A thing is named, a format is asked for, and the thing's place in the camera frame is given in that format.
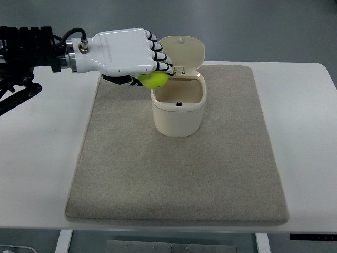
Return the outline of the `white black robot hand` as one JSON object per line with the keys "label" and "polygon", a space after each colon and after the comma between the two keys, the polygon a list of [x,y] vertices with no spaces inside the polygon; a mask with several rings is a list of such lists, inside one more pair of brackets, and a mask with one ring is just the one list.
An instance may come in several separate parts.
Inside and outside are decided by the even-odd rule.
{"label": "white black robot hand", "polygon": [[98,71],[102,78],[123,86],[143,86],[131,75],[151,71],[174,76],[171,59],[157,37],[143,28],[100,32],[92,38],[72,38],[67,44],[67,67],[73,72]]}

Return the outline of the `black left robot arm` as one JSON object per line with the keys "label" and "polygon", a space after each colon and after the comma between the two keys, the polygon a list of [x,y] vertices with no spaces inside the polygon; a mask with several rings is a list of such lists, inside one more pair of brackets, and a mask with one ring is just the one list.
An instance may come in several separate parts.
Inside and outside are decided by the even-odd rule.
{"label": "black left robot arm", "polygon": [[157,37],[143,28],[100,32],[87,37],[73,28],[59,37],[46,27],[1,27],[1,114],[42,90],[34,69],[49,66],[54,73],[98,71],[117,85],[149,86],[154,74],[173,75],[171,59]]}

